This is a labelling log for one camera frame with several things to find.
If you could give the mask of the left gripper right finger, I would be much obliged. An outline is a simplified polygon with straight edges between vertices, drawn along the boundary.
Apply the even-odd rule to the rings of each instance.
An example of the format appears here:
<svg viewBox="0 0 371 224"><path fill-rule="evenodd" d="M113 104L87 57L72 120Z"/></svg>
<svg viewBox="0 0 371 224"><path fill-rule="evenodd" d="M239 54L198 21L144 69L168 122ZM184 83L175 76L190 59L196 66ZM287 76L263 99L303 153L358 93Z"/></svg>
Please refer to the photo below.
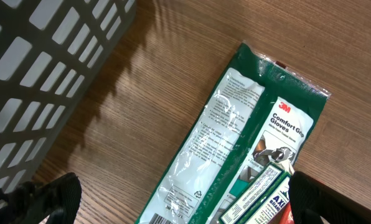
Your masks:
<svg viewBox="0 0 371 224"><path fill-rule="evenodd" d="M289 202L295 224L370 224L371 210L296 171L289 181Z"/></svg>

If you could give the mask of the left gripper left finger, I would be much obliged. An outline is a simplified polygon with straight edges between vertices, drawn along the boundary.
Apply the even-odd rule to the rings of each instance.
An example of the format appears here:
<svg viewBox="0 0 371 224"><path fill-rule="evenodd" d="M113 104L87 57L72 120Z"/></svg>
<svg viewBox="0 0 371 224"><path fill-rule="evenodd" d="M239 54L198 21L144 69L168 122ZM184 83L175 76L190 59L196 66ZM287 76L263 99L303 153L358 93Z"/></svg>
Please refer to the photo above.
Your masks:
<svg viewBox="0 0 371 224"><path fill-rule="evenodd" d="M73 224L81 199L82 186L73 172L48 184L27 181L9 193L0 189L0 224Z"/></svg>

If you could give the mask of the red coffee stick sachet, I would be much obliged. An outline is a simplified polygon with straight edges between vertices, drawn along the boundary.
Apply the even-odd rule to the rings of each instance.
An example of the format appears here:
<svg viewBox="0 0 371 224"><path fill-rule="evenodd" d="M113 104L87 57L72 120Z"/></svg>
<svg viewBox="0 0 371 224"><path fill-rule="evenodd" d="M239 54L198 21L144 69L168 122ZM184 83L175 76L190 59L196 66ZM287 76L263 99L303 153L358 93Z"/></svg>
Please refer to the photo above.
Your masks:
<svg viewBox="0 0 371 224"><path fill-rule="evenodd" d="M291 211L290 203L286 205L283 215L279 221L279 224L294 224L294 219L293 219L293 214Z"/></svg>

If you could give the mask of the green white balm box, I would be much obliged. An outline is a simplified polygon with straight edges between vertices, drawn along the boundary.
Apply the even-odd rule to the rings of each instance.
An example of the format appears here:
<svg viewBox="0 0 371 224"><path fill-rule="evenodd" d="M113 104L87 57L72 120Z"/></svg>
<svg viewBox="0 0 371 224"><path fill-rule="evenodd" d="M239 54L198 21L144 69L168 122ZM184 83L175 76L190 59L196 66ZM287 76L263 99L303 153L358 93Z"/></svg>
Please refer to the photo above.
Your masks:
<svg viewBox="0 0 371 224"><path fill-rule="evenodd" d="M270 162L219 218L223 224L267 224L289 202L291 174Z"/></svg>

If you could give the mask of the green white gloves package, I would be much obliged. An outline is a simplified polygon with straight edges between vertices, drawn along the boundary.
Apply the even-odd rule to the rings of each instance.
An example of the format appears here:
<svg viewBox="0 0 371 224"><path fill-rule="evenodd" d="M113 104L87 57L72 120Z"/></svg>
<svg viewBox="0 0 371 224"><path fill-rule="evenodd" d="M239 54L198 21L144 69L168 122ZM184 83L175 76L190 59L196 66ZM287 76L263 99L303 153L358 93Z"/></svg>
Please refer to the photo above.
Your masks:
<svg viewBox="0 0 371 224"><path fill-rule="evenodd" d="M330 93L242 43L138 223L220 223L270 162L294 164Z"/></svg>

